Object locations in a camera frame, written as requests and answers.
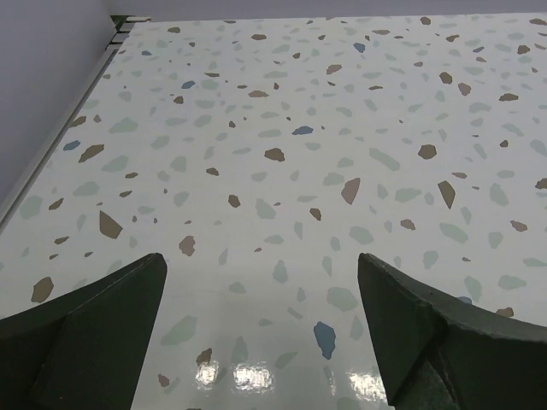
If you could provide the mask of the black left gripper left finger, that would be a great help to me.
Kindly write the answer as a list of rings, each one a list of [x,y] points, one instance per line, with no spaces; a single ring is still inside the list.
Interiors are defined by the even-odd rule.
[[[167,276],[148,254],[1,321],[3,409],[131,407]]]

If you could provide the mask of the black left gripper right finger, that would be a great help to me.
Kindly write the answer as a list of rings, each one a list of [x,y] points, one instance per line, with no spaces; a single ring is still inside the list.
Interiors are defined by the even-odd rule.
[[[388,404],[544,409],[546,329],[417,281],[371,254],[358,284]]]

